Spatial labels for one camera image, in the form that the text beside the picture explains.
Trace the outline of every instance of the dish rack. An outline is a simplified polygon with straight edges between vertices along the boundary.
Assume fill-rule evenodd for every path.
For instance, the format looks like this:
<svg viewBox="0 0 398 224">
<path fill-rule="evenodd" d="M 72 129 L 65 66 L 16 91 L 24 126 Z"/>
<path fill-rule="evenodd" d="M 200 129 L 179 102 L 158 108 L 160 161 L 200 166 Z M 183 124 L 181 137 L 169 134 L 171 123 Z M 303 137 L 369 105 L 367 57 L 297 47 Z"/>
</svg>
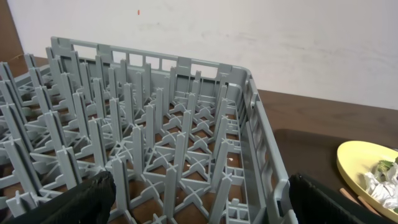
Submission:
<svg viewBox="0 0 398 224">
<path fill-rule="evenodd" d="M 0 188 L 23 189 L 0 208 L 17 217 L 108 170 L 109 222 L 297 223 L 249 70 L 59 37 L 46 51 L 15 79 L 0 63 L 0 164 L 14 169 Z"/>
</svg>

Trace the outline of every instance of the white wall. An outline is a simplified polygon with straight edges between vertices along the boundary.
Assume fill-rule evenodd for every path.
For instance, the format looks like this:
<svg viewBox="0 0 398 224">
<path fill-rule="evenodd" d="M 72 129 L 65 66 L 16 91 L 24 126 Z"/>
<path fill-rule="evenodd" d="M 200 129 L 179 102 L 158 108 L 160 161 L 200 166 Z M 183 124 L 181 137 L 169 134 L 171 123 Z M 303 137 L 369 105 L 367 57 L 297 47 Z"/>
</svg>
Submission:
<svg viewBox="0 0 398 224">
<path fill-rule="evenodd" d="M 54 35 L 244 66 L 258 89 L 398 109 L 396 0 L 12 0 L 9 6 L 24 51 L 36 56 L 45 57 Z"/>
</svg>

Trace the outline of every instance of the wooden stick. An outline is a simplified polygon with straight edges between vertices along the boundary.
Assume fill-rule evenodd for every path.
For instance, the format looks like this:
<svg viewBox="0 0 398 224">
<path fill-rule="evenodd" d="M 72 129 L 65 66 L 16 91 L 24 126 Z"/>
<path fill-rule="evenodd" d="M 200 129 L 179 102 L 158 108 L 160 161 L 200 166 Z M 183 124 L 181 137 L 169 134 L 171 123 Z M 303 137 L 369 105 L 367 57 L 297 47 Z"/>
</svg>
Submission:
<svg viewBox="0 0 398 224">
<path fill-rule="evenodd" d="M 368 204 L 368 203 L 365 201 L 365 199 L 363 199 L 361 196 L 358 196 L 358 200 L 359 200 L 369 211 L 371 211 L 371 212 L 375 213 L 376 215 L 379 215 L 379 216 L 380 216 L 380 214 L 379 214 L 377 211 L 375 211 L 375 209 L 374 209 L 370 204 Z"/>
<path fill-rule="evenodd" d="M 353 196 L 351 196 L 351 195 L 348 193 L 348 191 L 347 191 L 346 189 L 340 188 L 340 192 L 341 192 L 346 198 L 348 198 L 348 199 L 350 199 L 351 201 L 353 201 L 353 202 L 359 204 L 359 203 L 353 198 Z"/>
</svg>

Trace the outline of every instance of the brown table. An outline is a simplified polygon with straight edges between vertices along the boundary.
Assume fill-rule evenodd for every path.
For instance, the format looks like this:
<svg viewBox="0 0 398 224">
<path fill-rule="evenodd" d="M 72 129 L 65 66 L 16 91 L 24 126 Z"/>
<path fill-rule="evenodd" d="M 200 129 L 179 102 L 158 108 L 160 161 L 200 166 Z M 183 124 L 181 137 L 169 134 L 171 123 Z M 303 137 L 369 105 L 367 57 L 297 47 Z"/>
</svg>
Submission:
<svg viewBox="0 0 398 224">
<path fill-rule="evenodd" d="M 47 59 L 36 62 L 45 65 Z M 9 65 L 14 76 L 27 72 L 23 57 Z M 341 143 L 362 140 L 398 147 L 396 110 L 264 90 L 259 94 L 289 175 L 303 172 L 333 190 L 348 189 L 336 166 Z"/>
</svg>

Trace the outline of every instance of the yellow plate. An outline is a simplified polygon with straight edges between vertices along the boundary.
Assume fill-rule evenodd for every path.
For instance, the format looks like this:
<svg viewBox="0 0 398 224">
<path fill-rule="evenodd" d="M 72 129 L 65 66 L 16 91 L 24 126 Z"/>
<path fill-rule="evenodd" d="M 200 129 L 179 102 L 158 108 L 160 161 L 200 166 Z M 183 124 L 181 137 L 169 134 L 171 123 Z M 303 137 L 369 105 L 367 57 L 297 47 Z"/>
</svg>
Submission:
<svg viewBox="0 0 398 224">
<path fill-rule="evenodd" d="M 366 184 L 363 174 L 372 172 L 374 166 L 382 159 L 395 161 L 398 152 L 377 144 L 349 141 L 341 144 L 337 150 L 337 167 L 347 184 L 362 196 L 379 213 L 398 222 L 398 214 L 384 208 L 365 192 Z"/>
</svg>

